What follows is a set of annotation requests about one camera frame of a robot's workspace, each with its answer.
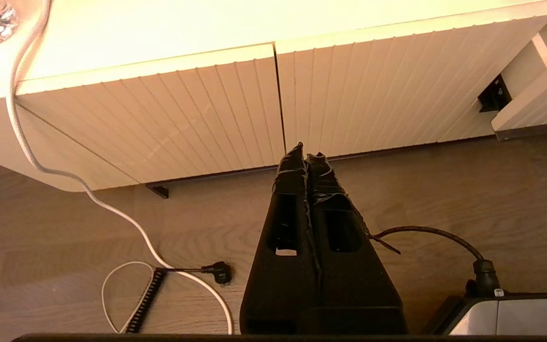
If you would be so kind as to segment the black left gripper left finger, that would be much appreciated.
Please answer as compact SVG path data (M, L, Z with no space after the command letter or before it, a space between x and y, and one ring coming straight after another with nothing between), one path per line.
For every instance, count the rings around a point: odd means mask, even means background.
M298 334L318 302L302 143L280 160L240 309L243 334Z

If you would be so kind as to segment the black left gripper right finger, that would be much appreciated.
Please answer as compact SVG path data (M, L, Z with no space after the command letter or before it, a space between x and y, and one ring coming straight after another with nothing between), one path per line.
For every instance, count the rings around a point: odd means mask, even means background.
M363 217L327 158L308 154L319 302L305 314L312 334L406 334L403 304L369 240Z

